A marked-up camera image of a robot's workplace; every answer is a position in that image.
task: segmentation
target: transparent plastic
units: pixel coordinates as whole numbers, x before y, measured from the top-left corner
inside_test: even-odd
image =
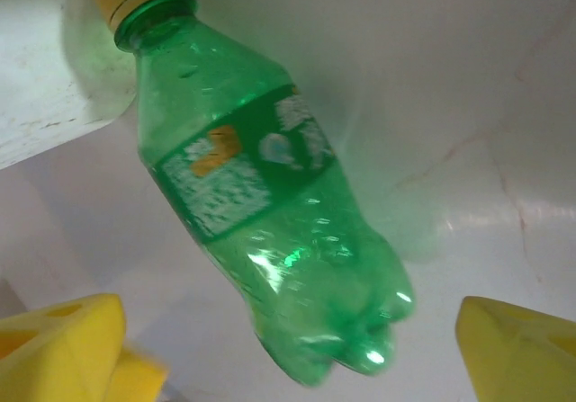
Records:
[[[199,22],[194,9],[194,0],[152,0],[115,35],[137,60],[139,153],[153,176],[211,122],[292,83],[283,67]],[[316,386],[334,362],[363,374],[390,364],[391,324],[414,308],[410,282],[365,223],[338,161],[293,199],[204,248],[294,380]]]

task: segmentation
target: bottle neck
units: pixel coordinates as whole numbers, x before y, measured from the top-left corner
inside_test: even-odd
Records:
[[[119,49],[138,53],[176,34],[188,17],[195,20],[196,0],[150,0],[118,27],[114,42]]]

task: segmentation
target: white surface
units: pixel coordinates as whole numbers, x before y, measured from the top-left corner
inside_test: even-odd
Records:
[[[463,296],[576,319],[576,0],[200,1],[288,66],[407,260],[395,366],[290,382],[139,165],[132,114],[0,173],[2,272],[26,306],[119,292],[194,402],[473,402]]]
[[[133,58],[92,0],[0,0],[0,168],[110,123],[134,97]]]

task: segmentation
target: green plastic bottle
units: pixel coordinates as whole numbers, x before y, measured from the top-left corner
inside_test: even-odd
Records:
[[[141,160],[275,362],[306,386],[334,362],[386,368],[409,279],[285,69],[198,21],[195,0],[98,3],[136,58]]]

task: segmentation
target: green label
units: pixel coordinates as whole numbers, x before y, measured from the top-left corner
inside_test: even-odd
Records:
[[[287,85],[213,122],[152,174],[207,244],[293,197],[334,159],[308,105]]]

